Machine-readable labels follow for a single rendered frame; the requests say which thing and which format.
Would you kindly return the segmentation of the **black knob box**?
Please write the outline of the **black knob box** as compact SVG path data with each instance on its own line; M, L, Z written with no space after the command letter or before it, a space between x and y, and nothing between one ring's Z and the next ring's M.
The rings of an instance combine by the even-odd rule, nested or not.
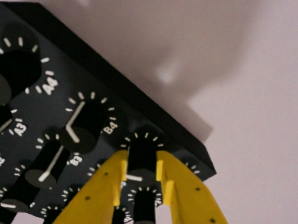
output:
M0 1L0 224L52 224L120 150L112 224L156 224L156 151L202 182L217 174L201 141L41 3Z

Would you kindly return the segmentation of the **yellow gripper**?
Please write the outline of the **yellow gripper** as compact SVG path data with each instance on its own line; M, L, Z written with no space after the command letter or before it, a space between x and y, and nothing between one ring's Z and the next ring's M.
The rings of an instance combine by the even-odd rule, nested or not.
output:
M119 205L128 151L115 152L95 172L52 224L111 224ZM229 224L210 189L166 151L156 151L157 180L172 224Z

